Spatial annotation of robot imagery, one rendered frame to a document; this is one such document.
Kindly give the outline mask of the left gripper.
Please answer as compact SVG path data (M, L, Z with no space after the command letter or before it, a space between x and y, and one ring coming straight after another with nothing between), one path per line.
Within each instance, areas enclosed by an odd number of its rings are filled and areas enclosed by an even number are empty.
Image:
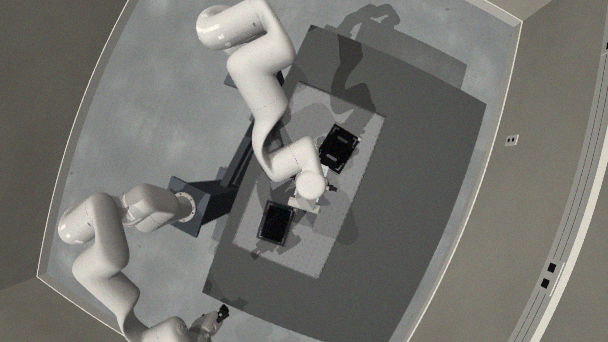
M300 172L300 173L301 173L301 172ZM298 173L298 174L296 174L296 175L294 175L294 176L290 177L290 178L294 178L293 180L295 180L295 181L294 181L295 185L296 185L296 179L297 179L297 177L298 177L298 175L299 175L300 173ZM328 179L327 177L325 177L325 179L326 179L326 185L330 186L330 187L329 187L329 191L337 191L337 188L336 188L336 187L334 187L333 185L329 185L329 183L328 183L328 182L329 182L329 179Z

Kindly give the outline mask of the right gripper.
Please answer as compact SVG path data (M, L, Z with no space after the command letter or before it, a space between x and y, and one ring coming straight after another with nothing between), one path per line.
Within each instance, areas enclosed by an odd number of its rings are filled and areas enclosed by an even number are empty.
M220 310L219 312L212 311L210 313L203 314L200 318L196 319L193 322L193 324L190 326L190 328L198 327L198 328L205 330L207 333L211 332L211 334L212 334L212 336L210 337L210 342L211 342L211 339L213 338L213 336L217 333L217 331L222 326L223 320L229 316L229 314L228 314L229 309L227 306L225 306L225 304L223 304L219 310ZM222 316L219 316L220 313L222 314Z

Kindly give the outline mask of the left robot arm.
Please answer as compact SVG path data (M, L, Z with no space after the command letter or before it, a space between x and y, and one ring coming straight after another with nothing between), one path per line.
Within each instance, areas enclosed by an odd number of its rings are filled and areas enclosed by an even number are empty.
M293 43L269 2L244 0L232 7L208 7L198 16L196 32L204 46L230 56L227 70L255 118L252 147L268 177L281 182L301 172L296 196L290 196L288 205L318 214L316 200L330 186L316 142L305 136L271 154L264 148L267 135L289 106L275 74L296 61Z

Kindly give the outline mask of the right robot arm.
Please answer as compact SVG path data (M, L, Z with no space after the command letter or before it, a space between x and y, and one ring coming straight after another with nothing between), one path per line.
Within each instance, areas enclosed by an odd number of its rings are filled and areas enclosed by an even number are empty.
M196 203L188 193L174 194L142 183L120 197L94 193L71 205L62 215L58 233L64 242L80 245L95 238L75 259L72 272L116 315L128 342L210 342L210 332L198 327L188 330L177 316L150 328L145 326L133 309L140 290L121 272L130 258L123 227L136 226L142 232L153 232L176 221L187 222L195 213Z

